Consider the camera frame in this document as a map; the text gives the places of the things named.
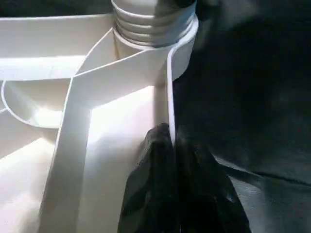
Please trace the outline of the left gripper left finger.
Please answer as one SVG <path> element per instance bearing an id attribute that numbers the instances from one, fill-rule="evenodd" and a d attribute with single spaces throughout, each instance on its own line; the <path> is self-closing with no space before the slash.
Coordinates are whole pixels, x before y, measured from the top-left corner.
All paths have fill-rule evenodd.
<path id="1" fill-rule="evenodd" d="M 131 171 L 123 195 L 119 233 L 177 233 L 177 170 L 170 129 L 161 123 L 150 129 Z"/>

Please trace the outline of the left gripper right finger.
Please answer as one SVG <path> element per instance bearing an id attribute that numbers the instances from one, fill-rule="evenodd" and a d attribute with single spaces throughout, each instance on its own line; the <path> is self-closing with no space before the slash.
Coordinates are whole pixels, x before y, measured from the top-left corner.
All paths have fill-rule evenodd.
<path id="1" fill-rule="evenodd" d="M 249 233 L 249 220 L 233 183 L 208 148 L 180 128 L 175 152 L 181 232 Z"/>

